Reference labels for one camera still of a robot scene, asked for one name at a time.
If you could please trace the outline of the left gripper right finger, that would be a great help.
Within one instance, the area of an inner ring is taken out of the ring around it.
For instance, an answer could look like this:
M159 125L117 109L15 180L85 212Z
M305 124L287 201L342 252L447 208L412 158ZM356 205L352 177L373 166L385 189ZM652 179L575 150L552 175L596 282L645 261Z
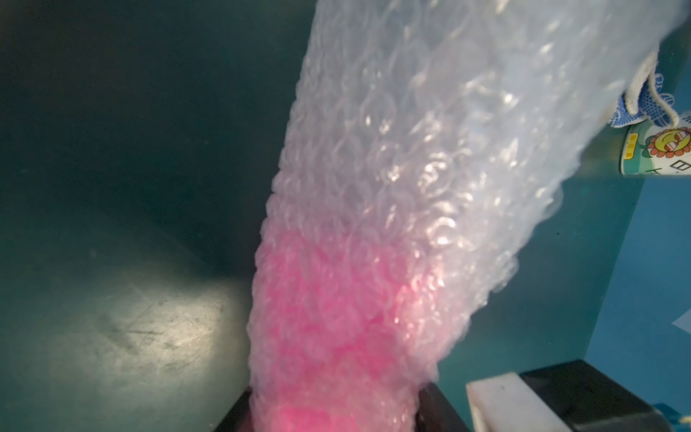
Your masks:
M437 385L430 383L419 392L415 432L470 432L470 428Z

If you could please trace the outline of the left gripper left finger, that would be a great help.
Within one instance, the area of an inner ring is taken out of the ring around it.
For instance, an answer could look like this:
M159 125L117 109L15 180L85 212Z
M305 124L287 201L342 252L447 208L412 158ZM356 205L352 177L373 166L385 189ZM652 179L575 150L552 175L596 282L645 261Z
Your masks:
M250 396L252 390L248 387L234 403L214 432L253 432Z

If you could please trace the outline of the pink plastic wine glass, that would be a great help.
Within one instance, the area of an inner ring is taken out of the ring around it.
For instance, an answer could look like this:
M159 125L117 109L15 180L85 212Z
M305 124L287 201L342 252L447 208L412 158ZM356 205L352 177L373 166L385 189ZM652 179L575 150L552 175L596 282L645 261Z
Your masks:
M413 351L410 304L429 278L413 268L401 244L266 225L248 324L256 430L414 430L437 369Z

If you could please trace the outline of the beige tape dispenser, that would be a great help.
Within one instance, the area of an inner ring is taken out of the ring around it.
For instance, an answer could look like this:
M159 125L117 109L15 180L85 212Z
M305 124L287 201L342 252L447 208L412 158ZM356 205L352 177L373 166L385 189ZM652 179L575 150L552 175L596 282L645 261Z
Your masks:
M686 431L683 417L651 405L583 360L466 385L477 431Z

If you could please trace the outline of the clear bubble wrap sheet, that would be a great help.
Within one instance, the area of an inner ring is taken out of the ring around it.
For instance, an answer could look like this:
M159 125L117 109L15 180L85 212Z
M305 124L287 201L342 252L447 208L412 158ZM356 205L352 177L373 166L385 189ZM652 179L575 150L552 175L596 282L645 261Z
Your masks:
M689 9L318 2L262 239L277 223L318 243L354 235L411 251L413 274L429 272L410 304L413 351L435 382L635 70Z

